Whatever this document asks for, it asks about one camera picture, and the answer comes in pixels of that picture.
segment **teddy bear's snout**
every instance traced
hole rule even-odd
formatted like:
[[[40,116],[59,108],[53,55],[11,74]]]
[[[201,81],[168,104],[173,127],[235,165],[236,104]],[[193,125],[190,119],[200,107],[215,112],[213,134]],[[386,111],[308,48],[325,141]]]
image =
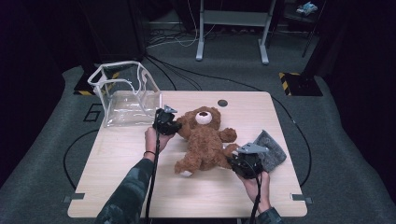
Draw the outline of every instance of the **teddy bear's snout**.
[[[210,114],[209,112],[206,112],[206,111],[199,112],[195,116],[195,120],[199,124],[208,124],[208,123],[210,123],[210,121],[212,121],[212,114]]]

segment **person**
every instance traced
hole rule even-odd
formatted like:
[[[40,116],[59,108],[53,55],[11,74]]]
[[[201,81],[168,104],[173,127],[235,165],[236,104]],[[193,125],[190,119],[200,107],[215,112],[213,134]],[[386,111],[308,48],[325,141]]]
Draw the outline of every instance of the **person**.
[[[165,149],[168,141],[174,137],[172,135],[160,134],[160,153]],[[145,131],[146,151],[143,158],[128,172],[120,185],[99,212],[94,223],[117,223],[117,224],[137,224],[140,220],[143,202],[149,188],[149,180],[154,168],[156,156],[157,131],[149,127]],[[260,224],[280,224],[283,223],[279,214],[269,202],[269,182],[270,178],[266,172],[262,172],[261,201],[258,206]],[[257,182],[255,179],[244,179],[238,176],[245,186],[247,196],[254,202],[257,193]]]

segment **sleeve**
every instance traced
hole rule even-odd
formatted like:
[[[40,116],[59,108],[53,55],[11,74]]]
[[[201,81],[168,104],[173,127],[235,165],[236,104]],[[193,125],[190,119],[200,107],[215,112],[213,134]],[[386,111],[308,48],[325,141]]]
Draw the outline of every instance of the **sleeve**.
[[[282,218],[274,207],[262,212],[257,217],[260,224],[283,224]]]
[[[138,162],[110,196],[94,223],[139,223],[153,166],[149,159]]]

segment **transparent tote bag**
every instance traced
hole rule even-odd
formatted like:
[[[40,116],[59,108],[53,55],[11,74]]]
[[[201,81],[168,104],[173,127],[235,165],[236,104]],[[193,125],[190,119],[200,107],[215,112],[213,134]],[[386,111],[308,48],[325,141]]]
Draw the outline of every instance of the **transparent tote bag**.
[[[88,78],[105,110],[104,127],[151,124],[162,93],[139,62],[104,63]]]

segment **teddy bear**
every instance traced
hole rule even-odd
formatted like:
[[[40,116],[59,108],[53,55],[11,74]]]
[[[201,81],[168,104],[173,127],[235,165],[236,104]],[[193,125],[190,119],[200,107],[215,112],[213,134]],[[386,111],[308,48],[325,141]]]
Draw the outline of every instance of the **teddy bear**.
[[[188,149],[185,157],[177,161],[175,174],[190,176],[215,166],[231,169],[227,157],[232,156],[238,145],[223,148],[223,143],[234,142],[237,134],[233,128],[219,130],[221,114],[215,107],[202,106],[186,112],[177,123],[182,124],[177,133],[188,141]]]

